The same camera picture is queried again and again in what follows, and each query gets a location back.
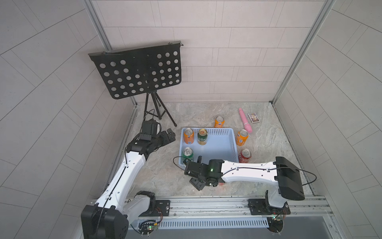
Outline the orange Fanta can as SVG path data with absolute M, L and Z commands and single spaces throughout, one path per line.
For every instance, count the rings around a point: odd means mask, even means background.
M 245 129 L 240 130 L 236 136 L 236 144 L 238 146 L 243 146 L 245 142 L 247 141 L 248 136 L 249 136 L 249 133 L 247 130 Z
M 214 127 L 222 128 L 224 126 L 224 118 L 222 116 L 217 116 L 215 119 Z

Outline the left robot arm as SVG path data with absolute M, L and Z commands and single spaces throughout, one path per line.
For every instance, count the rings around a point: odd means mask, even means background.
M 150 153 L 176 140 L 171 130 L 152 135 L 138 134 L 125 148 L 119 170 L 94 205 L 86 205 L 81 213 L 85 239 L 124 239 L 130 223 L 152 209 L 154 194 L 144 192 L 126 203 L 126 197 Z

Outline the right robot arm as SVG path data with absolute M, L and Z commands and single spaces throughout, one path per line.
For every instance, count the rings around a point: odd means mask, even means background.
M 301 169 L 289 160 L 278 156 L 267 163 L 238 163 L 222 159 L 211 159 L 208 164 L 199 161 L 186 163 L 184 174 L 194 179 L 199 191 L 205 186 L 216 187 L 220 183 L 244 181 L 273 186 L 266 193 L 268 205 L 282 208 L 287 200 L 305 199 L 300 175 Z

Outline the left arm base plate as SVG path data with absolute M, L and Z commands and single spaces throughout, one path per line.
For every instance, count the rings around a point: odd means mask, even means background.
M 156 200 L 155 204 L 150 203 L 149 209 L 142 213 L 140 217 L 163 217 L 169 216 L 171 201 L 170 200 Z

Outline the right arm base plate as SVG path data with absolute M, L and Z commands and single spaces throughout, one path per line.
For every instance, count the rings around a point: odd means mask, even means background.
M 266 199 L 249 199 L 248 208 L 252 216 L 265 215 L 265 216 L 286 216 L 290 215 L 290 208 L 285 202 L 282 208 L 276 208 L 269 205 Z

